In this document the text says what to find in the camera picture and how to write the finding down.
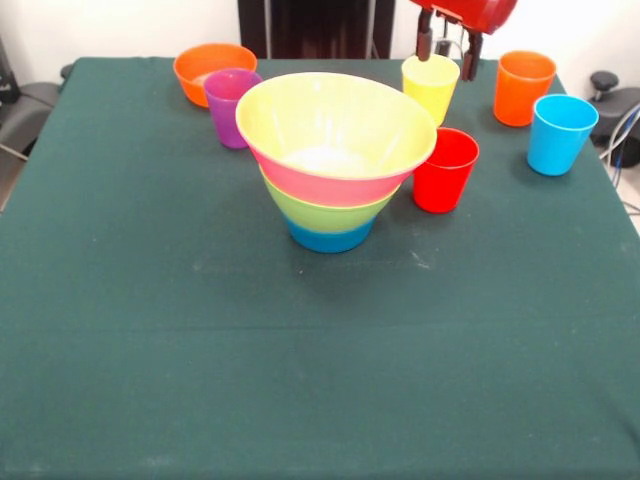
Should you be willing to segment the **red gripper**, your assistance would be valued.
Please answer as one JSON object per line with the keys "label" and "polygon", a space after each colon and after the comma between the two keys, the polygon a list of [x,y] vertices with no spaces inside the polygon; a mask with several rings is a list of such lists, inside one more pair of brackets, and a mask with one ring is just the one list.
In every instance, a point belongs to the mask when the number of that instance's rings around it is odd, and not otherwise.
{"label": "red gripper", "polygon": [[513,12],[516,0],[415,0],[422,10],[418,17],[416,56],[425,62],[430,58],[433,30],[432,15],[445,17],[462,25],[468,33],[468,49],[463,55],[461,78],[473,81],[476,77],[483,45],[483,35],[493,34],[502,27]]}

